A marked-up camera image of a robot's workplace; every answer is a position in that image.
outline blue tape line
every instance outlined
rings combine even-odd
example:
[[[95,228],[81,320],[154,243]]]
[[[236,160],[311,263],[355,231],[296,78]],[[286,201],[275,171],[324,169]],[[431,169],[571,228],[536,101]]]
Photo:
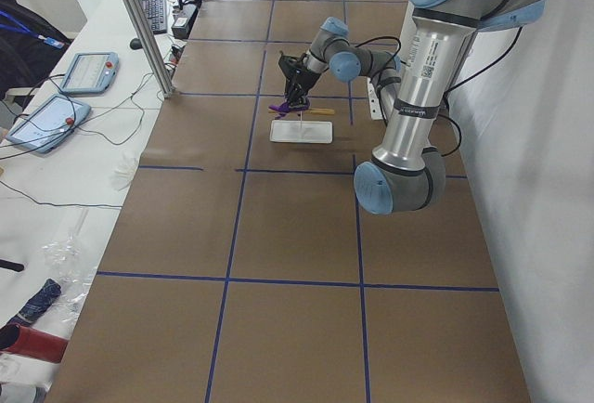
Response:
[[[223,282],[225,278],[217,278],[216,276],[187,276],[187,275],[162,275],[152,273],[128,273],[121,271],[104,271],[97,272],[98,276],[112,276],[116,278],[142,278],[145,280],[197,280],[197,281],[216,281]]]
[[[275,0],[218,0],[218,1],[275,1]],[[407,4],[408,1],[389,1],[389,0],[381,0],[381,1],[372,1],[372,0],[276,0],[277,2],[352,2],[352,3],[366,3],[366,4]]]
[[[356,169],[356,156],[353,154],[353,171]],[[365,368],[365,395],[366,402],[371,403],[371,379],[369,373],[369,344],[368,344],[368,317],[365,307],[365,270],[363,264],[363,243],[361,238],[361,215],[359,213],[359,200],[355,195],[355,221],[356,221],[356,248],[359,260],[359,294],[361,298],[361,327],[363,334],[363,362]]]
[[[262,173],[262,174],[305,174],[310,176],[353,176],[355,173],[341,171],[293,171],[290,169],[236,169],[238,173]]]
[[[270,34],[270,26],[272,24],[273,11],[274,11],[274,2],[273,2],[272,7],[270,8],[270,18],[268,20],[268,35]],[[252,128],[250,130],[250,139],[248,142],[248,149],[245,154],[245,164],[243,166],[244,169],[248,169],[248,165],[250,163],[250,153],[252,151],[253,134],[254,134],[255,125],[256,125],[256,116],[258,113],[258,100],[259,100],[259,96],[260,96],[260,90],[262,89],[262,79],[264,77],[265,62],[266,62],[266,51],[264,51],[264,54],[262,56],[262,63],[260,66],[260,77],[258,80],[258,90],[256,92],[256,99],[253,104]],[[211,367],[209,370],[208,384],[206,387],[206,395],[204,397],[204,403],[210,403],[211,392],[213,391],[214,370],[216,367],[216,359],[217,359],[217,355],[218,355],[219,342],[221,341],[221,330],[223,329],[223,321],[224,321],[225,307],[226,307],[226,294],[227,294],[227,291],[229,288],[230,277],[231,277],[231,268],[233,266],[233,257],[235,254],[235,244],[236,244],[237,236],[238,236],[239,218],[241,215],[241,205],[243,204],[243,194],[245,192],[245,181],[247,178],[247,173],[244,172],[242,177],[243,178],[241,179],[241,189],[239,191],[239,199],[238,199],[238,210],[237,210],[237,214],[235,216],[235,224],[233,227],[233,239],[231,241],[231,247],[229,249],[229,259],[228,259],[227,266],[226,266],[225,287],[223,288],[223,297],[221,298],[221,309],[219,311],[219,319],[218,319],[217,326],[216,326],[216,335],[214,337],[213,356],[211,358]]]
[[[284,98],[280,94],[224,94],[216,92],[179,92],[179,95],[187,97],[257,97],[257,98]],[[341,97],[338,95],[310,95],[311,99],[368,99],[367,97]]]
[[[195,280],[213,282],[242,282],[251,284],[277,284],[277,285],[312,285],[317,287],[360,287],[360,282],[332,282],[315,280],[293,280],[293,279],[253,279],[253,278],[223,278],[217,276],[191,276],[191,275],[165,275],[157,273],[133,273],[125,271],[99,270],[98,276],[109,276],[115,278],[140,278],[146,280]],[[497,287],[456,287],[441,285],[414,285],[414,284],[363,284],[366,289],[397,289],[397,290],[426,290],[438,292],[478,292],[498,293]]]
[[[174,171],[204,171],[204,168],[199,168],[197,166],[161,166],[158,164],[141,164],[138,166],[138,169],[171,169]]]
[[[458,287],[449,285],[365,284],[367,289],[427,290],[441,292],[499,293],[498,287]]]
[[[354,282],[332,282],[323,280],[291,280],[291,279],[251,279],[251,278],[230,278],[230,282],[244,284],[273,284],[273,285],[307,285],[317,287],[359,287]]]
[[[188,38],[188,41],[195,43],[236,43],[236,44],[299,44],[303,46],[309,46],[312,43],[307,41],[284,41],[277,39],[229,39],[229,38]],[[366,46],[388,46],[383,43],[367,43]]]
[[[342,0],[342,15],[344,16],[344,23],[348,24],[346,16],[346,0]],[[349,92],[349,123],[353,125],[355,123],[355,114],[353,112],[353,88],[351,87],[351,81],[347,83]]]

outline blue lanyard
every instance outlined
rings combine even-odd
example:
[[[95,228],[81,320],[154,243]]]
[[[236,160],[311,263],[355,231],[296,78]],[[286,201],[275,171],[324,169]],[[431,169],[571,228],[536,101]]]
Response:
[[[12,21],[19,26],[17,28],[11,27],[10,25],[0,24],[0,29],[8,30],[15,33],[28,34],[30,36],[34,36],[35,38],[39,36],[38,34],[33,33],[29,27],[15,19],[12,15],[9,15],[8,13],[5,13],[4,11],[0,10],[0,16],[5,17],[7,20]]]
[[[27,27],[25,24],[23,24],[22,22],[17,20],[14,16],[9,15],[8,13],[6,13],[2,10],[0,10],[0,16],[6,18],[7,20],[12,21],[14,24],[16,24],[18,26],[18,27],[14,27],[11,25],[0,24],[0,30],[8,30],[9,32],[28,34],[29,36],[32,36],[33,38],[41,39],[47,45],[55,47],[55,48],[62,48],[64,46],[64,43],[62,43],[56,39],[48,38],[48,37],[42,36],[41,34],[37,34],[37,33],[33,32],[29,27]]]

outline metal pole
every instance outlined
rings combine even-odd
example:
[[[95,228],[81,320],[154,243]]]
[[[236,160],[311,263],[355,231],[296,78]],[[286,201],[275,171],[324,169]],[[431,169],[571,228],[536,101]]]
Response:
[[[142,43],[142,48],[147,56],[148,64],[150,65],[155,78],[157,78],[157,81],[159,82],[163,96],[168,98],[174,92],[174,85],[171,82],[169,72],[165,69],[161,52],[159,51],[157,41],[155,41],[155,37],[150,30],[149,22],[140,5],[140,0],[123,0],[123,3],[126,6],[126,10],[128,10],[128,15],[130,16],[130,20],[132,20],[138,39],[140,39],[140,42]]]

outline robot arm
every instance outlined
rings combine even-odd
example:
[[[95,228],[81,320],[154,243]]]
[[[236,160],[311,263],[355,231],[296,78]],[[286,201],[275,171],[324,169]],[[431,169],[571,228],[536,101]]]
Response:
[[[355,171],[355,192],[374,214],[411,211],[438,201],[446,170],[429,133],[464,40],[476,31],[504,30],[537,20],[545,0],[410,0],[416,25],[407,69],[398,87],[398,61],[352,47],[348,29],[327,19],[301,58],[281,57],[287,77],[283,105],[309,106],[307,93],[329,67],[341,81],[370,76],[384,104],[394,106],[383,141]]]

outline blue cloth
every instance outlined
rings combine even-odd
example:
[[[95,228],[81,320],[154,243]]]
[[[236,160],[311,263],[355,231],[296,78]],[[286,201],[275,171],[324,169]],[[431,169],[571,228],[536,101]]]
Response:
[[[52,279],[48,279],[41,290],[27,301],[25,307],[12,317],[7,324],[19,324],[27,327],[33,325],[54,304],[54,301],[58,299],[61,293],[62,289],[59,284]]]

